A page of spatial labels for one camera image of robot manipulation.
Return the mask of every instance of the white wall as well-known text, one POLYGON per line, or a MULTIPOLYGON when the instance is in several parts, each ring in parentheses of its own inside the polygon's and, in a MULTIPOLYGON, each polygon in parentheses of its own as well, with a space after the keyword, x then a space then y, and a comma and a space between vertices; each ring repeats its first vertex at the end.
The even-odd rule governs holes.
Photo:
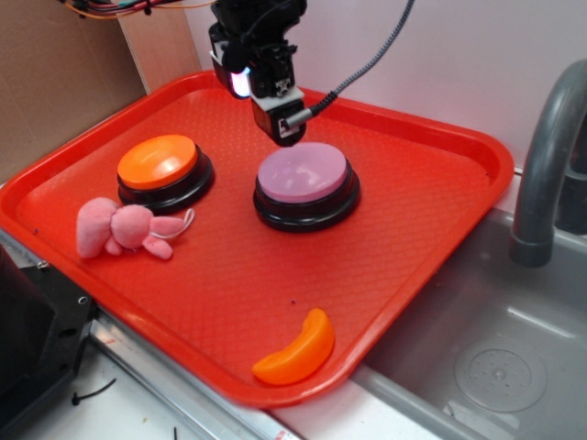
MULTIPOLYGON (((334 89, 376 53, 404 5, 308 0, 302 22, 287 34, 298 46, 298 84, 334 89)), ((202 65, 211 68, 213 15, 202 8, 187 17, 202 65)), ((416 0, 387 55, 343 96, 477 129, 523 166, 552 85, 587 58, 586 20, 585 0, 416 0)))

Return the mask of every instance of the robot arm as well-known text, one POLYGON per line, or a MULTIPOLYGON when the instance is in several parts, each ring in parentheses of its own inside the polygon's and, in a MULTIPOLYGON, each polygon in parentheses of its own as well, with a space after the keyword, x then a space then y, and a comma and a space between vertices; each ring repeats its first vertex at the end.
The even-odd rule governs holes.
POLYGON ((290 147, 305 133, 305 124, 285 123, 304 110, 304 94, 295 86, 292 56, 297 47, 284 38, 305 10, 306 0, 217 0, 212 5, 217 22, 208 33, 216 76, 233 96, 244 98, 237 80, 249 72, 255 122, 281 147, 290 147))

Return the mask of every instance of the black button base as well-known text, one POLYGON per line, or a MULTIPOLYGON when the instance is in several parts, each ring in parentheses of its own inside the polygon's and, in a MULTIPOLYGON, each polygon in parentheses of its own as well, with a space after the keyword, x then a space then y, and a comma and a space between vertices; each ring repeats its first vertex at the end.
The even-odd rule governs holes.
POLYGON ((123 204, 139 204, 156 215, 181 211, 201 199, 214 183, 212 161, 195 146, 198 160, 190 172, 178 181, 154 190, 135 190, 118 176, 118 197, 123 204))
POLYGON ((330 195, 309 203, 283 203, 269 197, 257 179, 253 203, 260 220, 285 232, 313 232, 344 220, 360 201, 360 181, 347 161, 347 177, 330 195))

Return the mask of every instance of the plastic fruit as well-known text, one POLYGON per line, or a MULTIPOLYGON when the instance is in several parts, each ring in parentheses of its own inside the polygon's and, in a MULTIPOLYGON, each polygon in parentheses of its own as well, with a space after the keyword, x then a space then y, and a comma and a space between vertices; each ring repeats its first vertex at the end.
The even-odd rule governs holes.
POLYGON ((312 309, 302 324, 302 333, 286 348, 257 362, 253 375, 271 385, 288 385, 314 373, 334 347, 330 318, 322 309, 312 309))

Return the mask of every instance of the sink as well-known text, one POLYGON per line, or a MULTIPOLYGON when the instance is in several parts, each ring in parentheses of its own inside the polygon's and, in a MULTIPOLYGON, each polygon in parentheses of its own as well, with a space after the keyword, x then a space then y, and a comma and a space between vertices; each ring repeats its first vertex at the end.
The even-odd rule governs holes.
POLYGON ((522 268, 508 258, 512 221, 492 210, 353 379, 416 403, 450 438, 584 438, 587 241, 557 231, 551 262, 522 268))

